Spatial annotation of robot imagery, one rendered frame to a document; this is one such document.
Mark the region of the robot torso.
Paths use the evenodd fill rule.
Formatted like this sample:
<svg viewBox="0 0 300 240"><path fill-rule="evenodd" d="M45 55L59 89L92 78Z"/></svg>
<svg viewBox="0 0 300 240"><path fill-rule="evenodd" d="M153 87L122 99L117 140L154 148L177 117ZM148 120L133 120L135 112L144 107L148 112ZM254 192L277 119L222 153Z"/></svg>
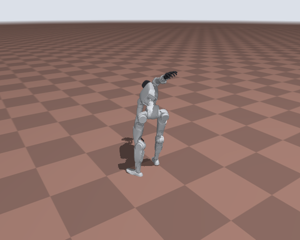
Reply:
<svg viewBox="0 0 300 240"><path fill-rule="evenodd" d="M147 83L139 94L140 102L146 106L147 119L158 119L161 117L160 108L156 105L158 100L158 87L151 82Z"/></svg>

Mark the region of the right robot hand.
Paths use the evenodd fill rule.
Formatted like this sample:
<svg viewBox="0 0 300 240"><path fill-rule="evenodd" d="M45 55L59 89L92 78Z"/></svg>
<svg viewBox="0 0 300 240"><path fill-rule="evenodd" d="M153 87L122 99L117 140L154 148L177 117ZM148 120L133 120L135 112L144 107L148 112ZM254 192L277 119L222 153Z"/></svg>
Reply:
<svg viewBox="0 0 300 240"><path fill-rule="evenodd" d="M163 78L166 80L166 79L171 79L170 77L172 77L173 78L173 76L172 75L174 75L174 77L175 77L175 74L177 75L177 73L178 72L176 72L176 71L170 71L170 72L167 72L167 73L165 73L165 75L163 76Z"/></svg>

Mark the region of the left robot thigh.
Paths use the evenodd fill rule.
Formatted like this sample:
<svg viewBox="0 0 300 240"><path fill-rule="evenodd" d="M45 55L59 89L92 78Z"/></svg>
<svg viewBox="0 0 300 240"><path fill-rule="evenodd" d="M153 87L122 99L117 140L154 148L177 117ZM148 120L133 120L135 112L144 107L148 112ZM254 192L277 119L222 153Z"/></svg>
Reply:
<svg viewBox="0 0 300 240"><path fill-rule="evenodd" d="M148 119L148 113L147 111L139 112L136 115L134 126L133 126L133 140L134 144L141 143L144 150L146 148L146 143L144 141L141 141L143 131L144 131L144 124Z"/></svg>

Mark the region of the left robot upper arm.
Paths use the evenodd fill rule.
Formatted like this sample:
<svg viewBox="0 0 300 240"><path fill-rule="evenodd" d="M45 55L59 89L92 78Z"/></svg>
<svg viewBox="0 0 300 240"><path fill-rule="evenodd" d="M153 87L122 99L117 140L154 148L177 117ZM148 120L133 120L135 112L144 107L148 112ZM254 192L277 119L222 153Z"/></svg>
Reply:
<svg viewBox="0 0 300 240"><path fill-rule="evenodd" d="M136 115L143 111L144 104L141 103L140 98L137 100L137 110Z"/></svg>

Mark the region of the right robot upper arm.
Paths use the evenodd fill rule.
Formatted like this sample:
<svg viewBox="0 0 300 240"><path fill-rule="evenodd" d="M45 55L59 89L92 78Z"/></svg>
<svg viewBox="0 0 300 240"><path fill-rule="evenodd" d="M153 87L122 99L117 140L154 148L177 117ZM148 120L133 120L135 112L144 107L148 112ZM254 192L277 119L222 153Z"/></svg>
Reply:
<svg viewBox="0 0 300 240"><path fill-rule="evenodd" d="M167 81L162 82L162 81L160 80L160 77L155 77L155 78L152 80L152 84L155 85L155 86L159 86L160 84L166 84L166 83L167 83Z"/></svg>

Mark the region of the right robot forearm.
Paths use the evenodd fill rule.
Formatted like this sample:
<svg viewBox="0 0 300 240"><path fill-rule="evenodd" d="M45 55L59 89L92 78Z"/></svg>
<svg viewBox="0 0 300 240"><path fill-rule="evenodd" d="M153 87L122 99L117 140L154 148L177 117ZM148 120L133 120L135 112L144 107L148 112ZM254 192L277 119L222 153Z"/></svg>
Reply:
<svg viewBox="0 0 300 240"><path fill-rule="evenodd" d="M164 74L165 75L165 74ZM168 79L164 79L164 75L162 75L162 76L160 76L160 80L162 81L162 82L165 82L165 81L167 81Z"/></svg>

